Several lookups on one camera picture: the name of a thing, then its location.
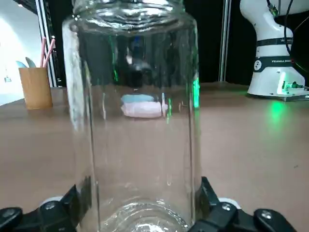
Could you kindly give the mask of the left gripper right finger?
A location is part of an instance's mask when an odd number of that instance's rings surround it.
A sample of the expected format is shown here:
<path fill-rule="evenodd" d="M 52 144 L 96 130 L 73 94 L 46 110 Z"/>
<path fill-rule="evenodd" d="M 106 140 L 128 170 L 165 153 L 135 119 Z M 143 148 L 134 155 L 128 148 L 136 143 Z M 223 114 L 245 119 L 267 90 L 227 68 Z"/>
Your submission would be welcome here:
<path fill-rule="evenodd" d="M 192 232 L 295 232 L 296 229 L 279 212 L 259 208 L 252 215 L 233 203 L 220 201 L 207 177 L 201 178 L 198 205 L 202 219 L 190 227 Z"/>

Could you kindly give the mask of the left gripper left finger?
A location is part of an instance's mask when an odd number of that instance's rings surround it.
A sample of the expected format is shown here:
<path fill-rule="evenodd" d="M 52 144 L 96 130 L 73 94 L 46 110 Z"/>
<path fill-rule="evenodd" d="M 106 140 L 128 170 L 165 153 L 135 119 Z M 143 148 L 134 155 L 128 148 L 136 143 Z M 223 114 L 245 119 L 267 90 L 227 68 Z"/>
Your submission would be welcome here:
<path fill-rule="evenodd" d="M 20 207 L 0 210 L 2 232 L 75 232 L 91 207 L 91 177 L 73 185 L 59 200 L 48 200 L 31 212 Z"/>

